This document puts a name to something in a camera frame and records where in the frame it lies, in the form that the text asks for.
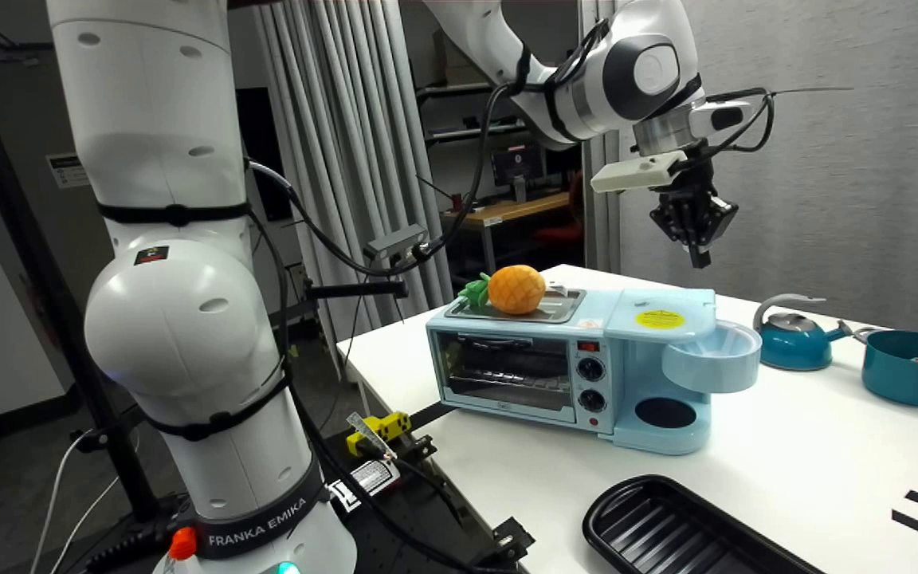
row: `toaster oven knob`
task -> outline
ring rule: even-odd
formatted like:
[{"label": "toaster oven knob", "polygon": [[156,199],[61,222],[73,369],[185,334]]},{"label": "toaster oven knob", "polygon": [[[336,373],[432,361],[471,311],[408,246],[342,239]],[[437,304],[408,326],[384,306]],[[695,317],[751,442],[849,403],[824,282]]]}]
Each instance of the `toaster oven knob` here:
[{"label": "toaster oven knob", "polygon": [[580,392],[580,407],[586,410],[603,410],[607,407],[607,394],[596,388]]},{"label": "toaster oven knob", "polygon": [[593,361],[593,356],[584,356],[578,369],[580,369],[580,377],[590,380],[590,383],[596,383],[600,377],[607,377],[607,366],[603,366],[600,361]]}]

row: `toaster oven window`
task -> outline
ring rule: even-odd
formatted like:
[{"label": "toaster oven window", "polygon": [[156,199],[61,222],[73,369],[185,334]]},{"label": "toaster oven window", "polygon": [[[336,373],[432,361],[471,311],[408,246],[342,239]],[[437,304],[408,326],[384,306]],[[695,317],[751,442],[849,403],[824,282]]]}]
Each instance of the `toaster oven window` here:
[{"label": "toaster oven window", "polygon": [[441,334],[455,394],[529,407],[570,407],[567,341]]}]

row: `black tray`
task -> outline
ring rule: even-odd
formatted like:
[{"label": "black tray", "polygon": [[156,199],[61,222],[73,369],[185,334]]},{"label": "black tray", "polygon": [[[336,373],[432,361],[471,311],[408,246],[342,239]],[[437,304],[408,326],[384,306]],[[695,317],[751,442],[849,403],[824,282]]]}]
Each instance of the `black tray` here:
[{"label": "black tray", "polygon": [[600,494],[584,516],[586,543],[629,574],[810,574],[805,559],[664,476]]}]

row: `metal pole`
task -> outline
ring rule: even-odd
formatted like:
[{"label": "metal pole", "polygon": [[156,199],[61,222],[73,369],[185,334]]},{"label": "metal pole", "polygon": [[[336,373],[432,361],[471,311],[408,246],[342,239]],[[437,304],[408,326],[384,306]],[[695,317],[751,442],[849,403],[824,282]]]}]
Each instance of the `metal pole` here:
[{"label": "metal pole", "polygon": [[92,413],[97,427],[105,435],[105,448],[112,456],[114,476],[126,486],[135,516],[153,519],[161,516],[161,499],[153,496],[145,469],[136,463],[136,453],[118,424],[109,394],[103,388],[105,377],[92,364],[85,343],[82,343],[82,311],[73,301],[73,294],[64,284],[64,274],[57,261],[52,258],[48,239],[22,193],[20,176],[7,155],[7,148],[0,140],[0,212],[7,219],[11,239],[31,278],[31,284],[43,294],[45,311],[53,321],[57,341],[64,349],[66,366],[73,369],[77,392]]}]

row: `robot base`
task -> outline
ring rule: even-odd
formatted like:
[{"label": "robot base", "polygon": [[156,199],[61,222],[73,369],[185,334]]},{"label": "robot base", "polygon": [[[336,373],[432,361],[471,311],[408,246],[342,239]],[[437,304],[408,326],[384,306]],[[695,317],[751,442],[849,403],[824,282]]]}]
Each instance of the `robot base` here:
[{"label": "robot base", "polygon": [[333,505],[316,505],[286,537],[236,559],[163,559],[153,574],[352,574],[358,571],[358,543],[336,516]]}]

